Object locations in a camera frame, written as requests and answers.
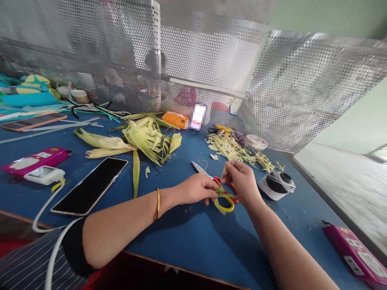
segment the charging cable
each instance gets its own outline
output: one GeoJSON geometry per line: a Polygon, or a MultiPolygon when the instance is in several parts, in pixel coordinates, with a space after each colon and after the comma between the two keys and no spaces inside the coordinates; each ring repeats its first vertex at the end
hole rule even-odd
{"type": "Polygon", "coordinates": [[[33,220],[33,223],[32,223],[32,229],[37,232],[37,233],[46,233],[46,232],[51,232],[52,230],[56,230],[57,228],[53,228],[53,229],[40,229],[38,228],[37,226],[37,223],[40,219],[40,216],[42,215],[42,213],[44,212],[44,210],[46,209],[46,207],[50,204],[50,202],[54,199],[54,197],[58,194],[59,191],[62,190],[62,188],[65,186],[65,182],[66,180],[64,178],[62,178],[60,180],[60,183],[57,183],[56,185],[53,186],[53,188],[51,188],[51,192],[53,193],[51,195],[51,197],[47,200],[46,204],[43,205],[42,209],[39,211],[39,213],[37,214],[37,216],[35,217],[35,219],[33,220]]]}
{"type": "Polygon", "coordinates": [[[46,272],[46,283],[44,284],[44,290],[51,290],[51,283],[52,283],[52,273],[54,272],[54,265],[55,265],[55,259],[56,255],[58,254],[60,244],[67,233],[67,231],[71,228],[73,224],[75,224],[77,221],[79,221],[82,217],[77,218],[76,220],[73,220],[69,225],[63,230],[63,232],[60,234],[58,240],[56,241],[56,244],[54,246],[54,249],[52,250],[50,261],[48,262],[47,272],[46,272]]]}
{"type": "Polygon", "coordinates": [[[58,194],[59,191],[62,190],[62,188],[65,186],[65,182],[66,180],[64,178],[62,178],[60,180],[60,183],[57,183],[56,185],[54,185],[52,188],[51,188],[51,192],[52,192],[52,195],[51,197],[47,200],[47,202],[45,203],[45,205],[42,207],[42,209],[39,211],[39,213],[37,214],[37,216],[35,217],[35,219],[33,220],[33,223],[32,223],[32,229],[35,231],[35,232],[38,232],[38,233],[46,233],[46,232],[51,232],[53,230],[56,230],[56,229],[59,229],[59,228],[63,228],[63,227],[66,227],[63,232],[60,234],[58,240],[56,241],[55,243],[55,246],[54,246],[54,249],[52,250],[52,253],[51,253],[51,257],[50,257],[50,260],[48,262],[48,267],[47,267],[47,272],[46,272],[46,283],[44,285],[44,289],[45,290],[51,290],[51,283],[52,283],[52,273],[54,271],[54,265],[55,265],[55,259],[56,259],[56,255],[58,254],[58,251],[59,251],[59,247],[60,247],[60,244],[63,240],[63,237],[65,236],[65,234],[67,233],[67,231],[70,229],[70,227],[78,220],[80,220],[82,217],[76,219],[76,220],[73,220],[69,225],[67,226],[61,226],[59,228],[53,228],[53,229],[40,229],[38,228],[37,226],[37,223],[39,221],[39,218],[40,216],[42,215],[42,213],[44,212],[44,210],[46,209],[46,207],[50,204],[50,202],[54,199],[54,197],[58,194]]]}

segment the pink power bank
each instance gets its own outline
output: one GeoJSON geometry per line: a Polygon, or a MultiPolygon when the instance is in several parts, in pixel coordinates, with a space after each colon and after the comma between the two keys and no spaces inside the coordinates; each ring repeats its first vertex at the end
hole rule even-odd
{"type": "Polygon", "coordinates": [[[16,160],[1,167],[1,169],[18,177],[23,177],[28,172],[31,172],[42,165],[54,167],[69,157],[70,155],[66,150],[50,147],[39,153],[16,160]]]}
{"type": "Polygon", "coordinates": [[[387,286],[386,268],[351,230],[338,226],[325,226],[323,231],[357,278],[368,283],[373,289],[384,289],[387,286]]]}

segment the white charger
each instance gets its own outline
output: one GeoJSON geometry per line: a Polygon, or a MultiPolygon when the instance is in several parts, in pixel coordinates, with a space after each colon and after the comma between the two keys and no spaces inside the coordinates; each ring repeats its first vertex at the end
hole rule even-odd
{"type": "Polygon", "coordinates": [[[35,183],[49,185],[53,182],[60,181],[64,176],[65,172],[63,170],[43,165],[25,174],[24,179],[35,183]]]}

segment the black spool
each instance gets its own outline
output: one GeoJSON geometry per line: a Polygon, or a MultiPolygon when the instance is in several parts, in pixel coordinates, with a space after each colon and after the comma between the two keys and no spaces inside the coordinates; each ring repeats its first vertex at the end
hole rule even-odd
{"type": "MultiPolygon", "coordinates": [[[[271,176],[274,176],[274,173],[273,172],[270,172],[268,175],[271,175],[271,176]]],[[[286,183],[288,184],[291,184],[292,182],[292,179],[290,177],[290,175],[282,172],[280,173],[279,177],[285,181],[286,183]]],[[[277,193],[280,193],[280,194],[288,194],[289,192],[283,187],[283,185],[277,181],[274,181],[273,179],[271,178],[268,178],[268,176],[266,176],[266,183],[268,185],[268,187],[274,191],[274,192],[277,192],[277,193]]],[[[257,183],[257,186],[258,186],[258,189],[259,189],[259,192],[261,193],[262,196],[264,196],[265,198],[269,199],[269,200],[272,200],[272,201],[275,201],[274,199],[272,199],[266,192],[264,192],[258,185],[257,183]]]]}

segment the bracelet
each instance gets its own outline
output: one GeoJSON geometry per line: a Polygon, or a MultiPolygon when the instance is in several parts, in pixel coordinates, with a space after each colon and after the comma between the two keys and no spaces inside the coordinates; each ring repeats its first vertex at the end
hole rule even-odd
{"type": "Polygon", "coordinates": [[[158,219],[158,211],[160,210],[160,189],[157,188],[157,209],[154,215],[154,221],[158,219]]]}

